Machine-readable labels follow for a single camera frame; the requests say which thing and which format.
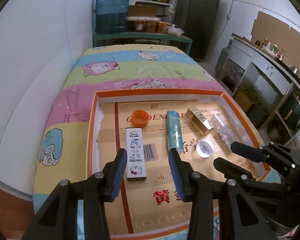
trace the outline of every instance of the dark gray refrigerator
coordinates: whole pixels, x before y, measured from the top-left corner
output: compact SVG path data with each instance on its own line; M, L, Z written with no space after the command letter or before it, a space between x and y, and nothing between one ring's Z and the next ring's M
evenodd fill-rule
M204 59L220 0L178 0L174 24L193 40L189 56Z

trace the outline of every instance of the clear plastic package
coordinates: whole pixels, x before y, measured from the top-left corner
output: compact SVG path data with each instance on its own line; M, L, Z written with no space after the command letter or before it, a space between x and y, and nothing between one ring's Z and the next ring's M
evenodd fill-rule
M230 125L221 116L221 114L214 114L210 122L229 149L233 142L240 142L235 133L232 131Z

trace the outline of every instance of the pink cartoon sheep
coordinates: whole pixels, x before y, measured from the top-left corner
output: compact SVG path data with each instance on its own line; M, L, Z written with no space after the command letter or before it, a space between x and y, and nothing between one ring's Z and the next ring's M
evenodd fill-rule
M83 66L84 76L98 76L105 74L107 72L113 71L114 69L120 69L116 62L110 61L101 61L101 62L92 62L88 65Z

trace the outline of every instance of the metal bolt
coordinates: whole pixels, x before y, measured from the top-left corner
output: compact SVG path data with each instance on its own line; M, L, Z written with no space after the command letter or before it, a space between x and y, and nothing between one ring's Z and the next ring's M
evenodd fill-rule
M97 178L97 179L101 179L103 178L104 174L102 171L98 171L96 174L94 174L94 176Z
M230 186L234 186L236 184L235 180L234 179L228 179L227 183L230 185Z
M191 173L191 176L192 176L193 178L197 179L197 178L200 178L200 177L201 177L201 174L200 174L199 172L197 172L197 171L194 171L194 172Z
M68 184L68 180L67 179L63 179L62 181L59 182L60 186L65 186Z

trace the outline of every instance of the white wall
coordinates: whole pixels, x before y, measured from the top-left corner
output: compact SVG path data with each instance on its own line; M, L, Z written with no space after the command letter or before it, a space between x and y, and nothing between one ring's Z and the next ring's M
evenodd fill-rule
M32 194L53 101L92 47L92 0L9 0L0 12L0 181Z
M230 11L232 0L221 0L217 20L210 40L207 55L200 65L210 74L219 59L222 48L228 45L231 33L251 39L251 30L258 12L262 11L287 23L300 32L300 15L289 0L234 0L231 10L231 19L226 24L226 17Z

